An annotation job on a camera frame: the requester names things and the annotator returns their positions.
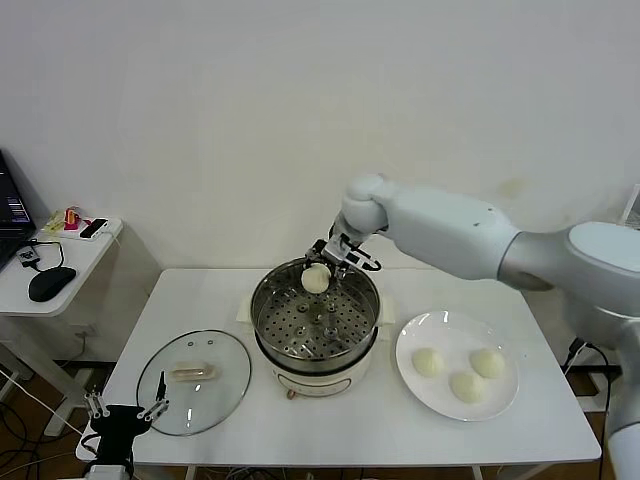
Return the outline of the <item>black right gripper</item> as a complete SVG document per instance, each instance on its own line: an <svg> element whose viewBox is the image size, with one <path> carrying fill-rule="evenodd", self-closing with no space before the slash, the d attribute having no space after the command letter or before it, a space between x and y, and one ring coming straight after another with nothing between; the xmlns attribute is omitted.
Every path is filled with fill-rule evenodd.
<svg viewBox="0 0 640 480"><path fill-rule="evenodd" d="M318 239L305 253L303 269L324 264L334 272L337 285L349 279L350 268L360 269L361 259L355 250L361 245L361 232L348 223L334 223L326 239Z"/></svg>

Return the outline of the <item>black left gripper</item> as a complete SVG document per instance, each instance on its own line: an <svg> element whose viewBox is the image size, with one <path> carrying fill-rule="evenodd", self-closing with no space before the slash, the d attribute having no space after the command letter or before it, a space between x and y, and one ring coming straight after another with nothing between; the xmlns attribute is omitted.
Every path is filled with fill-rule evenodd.
<svg viewBox="0 0 640 480"><path fill-rule="evenodd" d="M86 408L92 419L90 426L98 435L97 464L125 464L133 461L133 443L145 434L169 407L166 398L165 372L160 373L155 402L144 410L139 406L107 405L96 389L84 395Z"/></svg>

